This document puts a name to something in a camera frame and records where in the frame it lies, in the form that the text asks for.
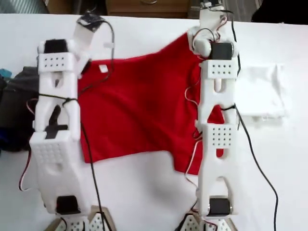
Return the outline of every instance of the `drawer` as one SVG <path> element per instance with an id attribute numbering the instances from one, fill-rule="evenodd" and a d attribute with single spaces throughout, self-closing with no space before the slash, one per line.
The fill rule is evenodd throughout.
<path id="1" fill-rule="evenodd" d="M 141 18 L 187 18 L 187 12 L 110 12 L 108 15 Z"/>
<path id="2" fill-rule="evenodd" d="M 183 13 L 189 8 L 189 0 L 107 0 L 108 13 Z"/>

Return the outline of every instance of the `red fabric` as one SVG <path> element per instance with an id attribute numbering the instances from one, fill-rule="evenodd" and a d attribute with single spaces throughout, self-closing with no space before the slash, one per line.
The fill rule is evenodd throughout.
<path id="1" fill-rule="evenodd" d="M 166 150 L 173 156 L 174 168 L 185 172 L 195 145 L 197 108 L 185 100 L 184 92 L 200 77 L 199 63 L 189 50 L 186 34 L 157 53 L 115 60 L 111 77 L 78 100 L 93 160 Z M 110 61 L 92 62 L 79 81 L 79 90 L 106 76 L 100 72 L 101 64 L 110 68 Z M 200 84 L 188 96 L 199 102 Z M 208 122 L 224 123 L 219 106 Z M 88 163 L 84 134 L 81 145 Z M 199 144 L 191 174 L 198 174 L 201 159 Z"/>

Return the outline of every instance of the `white cloth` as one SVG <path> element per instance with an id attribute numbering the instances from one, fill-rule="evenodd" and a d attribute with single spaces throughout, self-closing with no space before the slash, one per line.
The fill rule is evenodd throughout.
<path id="1" fill-rule="evenodd" d="M 288 115 L 283 66 L 243 67 L 236 81 L 235 102 L 243 116 L 280 118 Z"/>

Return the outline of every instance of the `white table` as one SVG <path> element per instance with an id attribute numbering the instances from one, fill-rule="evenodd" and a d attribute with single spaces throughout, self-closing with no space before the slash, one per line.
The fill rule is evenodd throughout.
<path id="1" fill-rule="evenodd" d="M 197 20 L 106 17 L 115 29 L 115 57 L 158 51 Z M 0 15 L 0 67 L 17 74 L 36 64 L 36 46 L 42 40 L 70 38 L 74 15 Z M 307 130 L 308 26 L 235 23 L 243 65 L 285 63 L 293 110 L 283 126 L 248 126 L 261 167 L 279 194 L 277 230 L 301 230 L 308 207 Z M 97 32 L 91 53 L 109 58 L 103 41 L 110 31 Z M 273 230 L 274 193 L 251 157 L 244 131 L 239 132 L 238 154 L 246 197 L 243 212 L 233 220 L 240 231 Z M 54 216 L 43 207 L 38 191 L 19 192 L 26 153 L 0 157 L 0 226 L 2 231 L 41 231 Z M 35 187 L 35 164 L 26 185 Z M 172 231 L 195 200 L 194 187 L 175 172 L 166 152 L 142 153 L 95 164 L 102 204 L 109 208 L 119 231 Z M 90 167 L 85 187 L 97 204 Z"/>

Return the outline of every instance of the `white plastic part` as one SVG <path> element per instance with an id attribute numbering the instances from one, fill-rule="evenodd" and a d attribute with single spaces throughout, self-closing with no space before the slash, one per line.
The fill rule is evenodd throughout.
<path id="1" fill-rule="evenodd" d="M 80 209 L 76 216 L 88 215 L 90 202 L 82 185 L 83 157 L 79 141 L 74 141 L 68 130 L 58 131 L 55 139 L 45 137 L 45 131 L 34 132 L 30 146 L 38 164 L 38 188 L 47 211 L 56 213 L 59 196 L 74 195 Z"/>
<path id="2" fill-rule="evenodd" d="M 190 49 L 194 54 L 204 57 L 210 55 L 209 39 L 211 30 L 215 36 L 217 28 L 223 23 L 226 14 L 219 12 L 222 6 L 202 9 L 200 11 L 200 26 L 191 28 L 188 34 Z M 225 26 L 219 28 L 219 42 L 229 42 L 233 46 L 232 60 L 206 60 L 201 67 L 201 96 L 198 105 L 198 120 L 196 127 L 203 132 L 203 159 L 198 178 L 198 210 L 201 219 L 210 219 L 210 198 L 228 198 L 231 214 L 238 213 L 238 203 L 242 196 L 239 184 L 238 161 L 236 154 L 236 111 L 234 108 L 223 111 L 225 124 L 208 124 L 207 120 L 215 105 L 229 108 L 234 105 L 235 81 L 237 78 L 238 64 L 236 56 L 238 49 L 232 34 L 226 35 Z M 216 156 L 217 149 L 224 149 L 222 157 Z M 211 190 L 218 180 L 223 179 L 228 189 L 225 195 L 212 195 Z"/>
<path id="3" fill-rule="evenodd" d="M 214 69 L 212 69 L 212 65 L 209 66 L 208 63 L 215 63 Z M 199 131 L 202 129 L 202 124 L 206 124 L 209 115 L 211 114 L 213 107 L 219 104 L 222 108 L 228 108 L 234 105 L 234 89 L 235 89 L 235 80 L 237 73 L 235 72 L 235 66 L 237 66 L 237 61 L 233 58 L 231 61 L 227 61 L 229 65 L 232 66 L 231 74 L 223 74 L 221 78 L 221 89 L 219 92 L 216 92 L 214 89 L 215 80 L 214 78 L 208 78 L 208 73 L 215 77 L 214 72 L 218 72 L 216 66 L 223 66 L 226 64 L 225 60 L 206 60 L 203 61 L 201 66 L 201 97 L 200 103 L 198 106 L 198 121 L 197 128 Z M 236 121 L 236 113 L 235 110 L 228 110 L 225 112 L 229 116 L 225 119 L 228 121 L 232 121 L 235 123 Z"/>
<path id="4" fill-rule="evenodd" d="M 61 220 L 55 231 L 89 231 L 89 220 L 87 217 L 66 218 L 66 224 Z"/>
<path id="5" fill-rule="evenodd" d="M 102 222 L 102 217 L 99 213 L 96 213 L 96 215 L 93 217 L 93 219 L 90 221 L 88 221 L 88 219 L 86 217 L 79 217 L 79 218 L 69 218 L 69 219 L 65 219 L 66 223 L 67 223 L 67 228 L 66 225 L 64 223 L 63 220 L 61 220 L 61 222 L 59 223 L 59 225 L 57 226 L 57 228 L 55 229 L 55 231 L 102 231 L 103 230 L 103 222 Z M 112 231 L 109 229 L 107 222 L 104 220 L 104 224 L 105 224 L 105 231 Z"/>
<path id="6" fill-rule="evenodd" d="M 66 40 L 64 52 L 44 53 L 44 41 L 38 46 L 40 95 L 35 110 L 35 132 L 29 143 L 38 165 L 38 189 L 47 211 L 57 214 L 57 198 L 60 196 L 75 196 L 77 199 L 80 213 L 63 215 L 67 220 L 84 219 L 82 217 L 90 213 L 90 201 L 86 188 L 82 186 L 83 174 L 80 171 L 84 165 L 80 147 L 80 107 L 76 100 L 65 100 L 77 99 L 77 81 L 90 58 L 88 49 L 92 38 L 93 32 L 77 24 L 74 40 Z M 61 108 L 57 123 L 67 125 L 68 129 L 57 131 L 53 139 L 46 139 L 45 129 L 57 105 Z"/>
<path id="7" fill-rule="evenodd" d="M 107 222 L 104 220 L 105 231 L 111 231 L 108 228 Z M 103 230 L 103 222 L 101 214 L 97 213 L 89 225 L 89 231 L 102 231 Z"/>
<path id="8" fill-rule="evenodd" d="M 222 108 L 234 105 L 234 87 L 236 81 L 236 58 L 229 60 L 207 60 L 201 64 L 201 99 L 198 107 L 198 129 L 203 132 L 203 159 L 199 171 L 199 183 L 197 196 L 199 198 L 198 208 L 200 216 L 208 219 L 209 200 L 211 189 L 218 179 L 224 179 L 228 188 L 225 198 L 229 199 L 231 214 L 238 213 L 238 202 L 242 192 L 238 183 L 238 161 L 236 155 L 236 111 L 229 109 L 224 111 L 225 124 L 208 124 L 207 119 L 217 104 Z M 222 70 L 221 89 L 215 91 L 215 81 L 218 71 Z M 216 149 L 224 149 L 224 155 L 216 156 Z"/>
<path id="9" fill-rule="evenodd" d="M 228 79 L 237 77 L 237 62 L 234 60 L 206 60 L 200 64 L 207 78 Z"/>
<path id="10" fill-rule="evenodd" d="M 49 53 L 38 55 L 38 73 L 56 71 L 74 71 L 76 58 L 72 53 Z"/>
<path id="11" fill-rule="evenodd" d="M 215 149 L 229 149 L 234 143 L 236 137 L 236 126 L 230 124 L 207 124 L 204 137 L 206 143 Z"/>
<path id="12" fill-rule="evenodd" d="M 211 219 L 209 222 L 218 226 L 217 231 L 236 231 L 224 219 Z M 202 220 L 200 223 L 195 219 L 194 215 L 188 215 L 181 227 L 180 231 L 216 231 L 216 227 Z"/>
<path id="13" fill-rule="evenodd" d="M 188 215 L 183 223 L 183 226 L 181 227 L 180 231 L 199 231 L 201 230 L 199 228 L 199 223 L 194 218 L 194 215 Z"/>
<path id="14" fill-rule="evenodd" d="M 200 19 L 200 27 L 201 28 L 209 28 L 214 31 L 215 28 L 219 26 L 220 19 L 224 15 L 220 10 L 224 10 L 223 6 L 211 7 L 211 10 L 208 8 L 200 11 L 199 19 Z"/>

